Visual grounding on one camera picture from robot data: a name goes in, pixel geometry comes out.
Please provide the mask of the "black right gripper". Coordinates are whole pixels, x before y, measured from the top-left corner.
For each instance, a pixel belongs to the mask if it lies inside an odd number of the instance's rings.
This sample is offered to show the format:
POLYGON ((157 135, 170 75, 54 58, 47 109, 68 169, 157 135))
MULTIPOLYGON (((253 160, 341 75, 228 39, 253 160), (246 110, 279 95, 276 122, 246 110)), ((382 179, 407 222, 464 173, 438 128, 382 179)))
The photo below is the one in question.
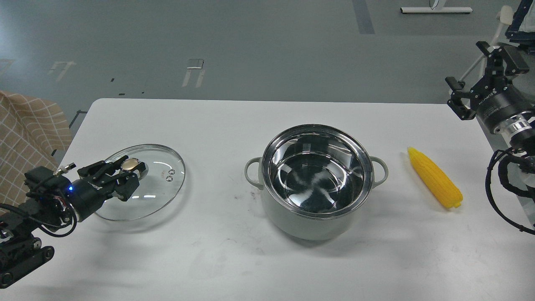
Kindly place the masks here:
POLYGON ((470 90, 465 91, 466 82, 455 77, 445 77, 449 86, 449 108, 460 120, 473 120, 476 116, 483 122, 487 131, 497 133, 499 124, 523 115, 525 119, 533 117, 533 104, 525 97, 512 81, 517 76, 527 74, 529 65, 524 61, 518 49, 507 43, 491 46, 488 42, 476 42, 477 48, 487 59, 483 76, 470 90), (471 100, 471 108, 463 103, 471 100))

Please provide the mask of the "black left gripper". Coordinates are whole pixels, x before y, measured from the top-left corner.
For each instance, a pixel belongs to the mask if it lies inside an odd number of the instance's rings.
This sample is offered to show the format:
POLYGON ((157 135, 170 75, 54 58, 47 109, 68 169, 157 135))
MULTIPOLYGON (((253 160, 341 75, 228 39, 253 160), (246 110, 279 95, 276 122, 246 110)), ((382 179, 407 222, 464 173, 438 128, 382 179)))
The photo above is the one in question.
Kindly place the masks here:
POLYGON ((124 160, 99 161, 77 170, 81 179, 67 188, 67 202, 74 209, 78 222, 97 212, 106 200, 117 198, 121 202, 127 202, 140 186, 136 173, 115 174, 123 162, 124 160))

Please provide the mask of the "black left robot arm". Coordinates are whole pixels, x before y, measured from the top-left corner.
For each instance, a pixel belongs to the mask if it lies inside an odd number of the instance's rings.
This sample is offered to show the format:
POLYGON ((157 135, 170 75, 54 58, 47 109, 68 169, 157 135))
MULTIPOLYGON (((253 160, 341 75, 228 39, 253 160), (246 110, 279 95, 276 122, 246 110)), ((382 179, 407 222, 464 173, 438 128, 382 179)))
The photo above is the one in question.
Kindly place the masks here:
POLYGON ((25 202, 15 207, 1 204, 1 288, 6 289, 52 259, 55 249, 43 246, 33 232, 40 229, 52 237, 65 237, 113 197, 127 201, 147 173, 146 164, 122 156, 78 169, 71 182, 65 173, 71 163, 56 171, 38 166, 25 173, 29 188, 25 202))

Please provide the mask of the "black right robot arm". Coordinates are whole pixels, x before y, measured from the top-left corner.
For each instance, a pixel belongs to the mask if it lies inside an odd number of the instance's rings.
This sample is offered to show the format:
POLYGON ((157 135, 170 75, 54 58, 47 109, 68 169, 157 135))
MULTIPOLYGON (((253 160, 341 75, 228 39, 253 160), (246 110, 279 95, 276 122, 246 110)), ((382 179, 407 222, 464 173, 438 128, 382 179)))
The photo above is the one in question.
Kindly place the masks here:
POLYGON ((507 149, 496 150, 485 176, 485 192, 495 212, 506 223, 527 234, 526 227, 506 217, 498 207, 491 189, 492 172, 497 170, 501 186, 518 197, 534 199, 534 104, 514 87, 516 76, 529 72, 518 49, 507 43, 492 46, 478 41, 476 47, 485 59, 480 80, 471 88, 461 79, 447 77, 451 93, 447 105, 461 120, 478 118, 491 135, 502 135, 507 149))

